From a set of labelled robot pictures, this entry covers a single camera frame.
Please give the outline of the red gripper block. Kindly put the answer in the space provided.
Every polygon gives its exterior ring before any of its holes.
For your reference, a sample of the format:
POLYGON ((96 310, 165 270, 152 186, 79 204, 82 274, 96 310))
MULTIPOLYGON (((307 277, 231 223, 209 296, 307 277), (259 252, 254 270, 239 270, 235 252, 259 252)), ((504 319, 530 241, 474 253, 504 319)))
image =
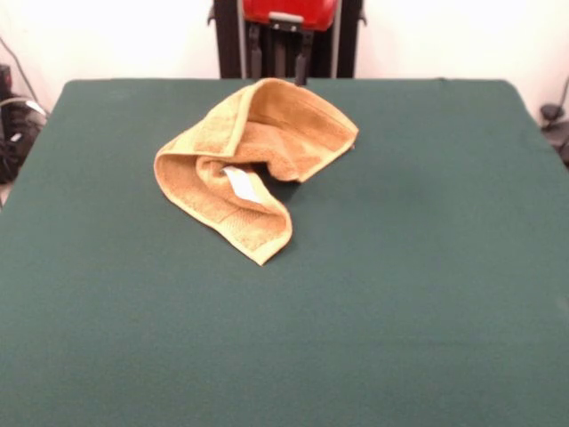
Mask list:
MULTIPOLYGON (((333 23, 337 10, 336 0, 244 0, 244 18, 250 22, 269 24, 286 22, 299 24, 307 29, 301 32, 301 44, 295 60, 296 85, 306 85, 309 76, 309 56, 315 31, 326 31, 333 23)), ((249 27, 251 78, 260 79, 262 74, 262 51, 260 26, 249 27)))

